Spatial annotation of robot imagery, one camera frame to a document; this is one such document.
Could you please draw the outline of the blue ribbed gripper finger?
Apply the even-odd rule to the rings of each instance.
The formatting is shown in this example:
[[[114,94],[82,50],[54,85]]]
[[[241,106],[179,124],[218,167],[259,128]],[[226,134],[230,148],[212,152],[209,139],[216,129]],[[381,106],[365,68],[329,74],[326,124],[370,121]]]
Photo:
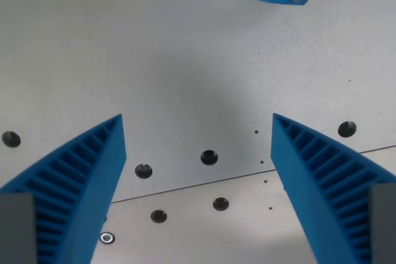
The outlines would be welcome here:
[[[90,263],[126,162],[118,114],[55,149],[1,187],[35,203],[38,263]]]
[[[395,175],[280,114],[270,156],[317,263],[371,263],[369,190]]]

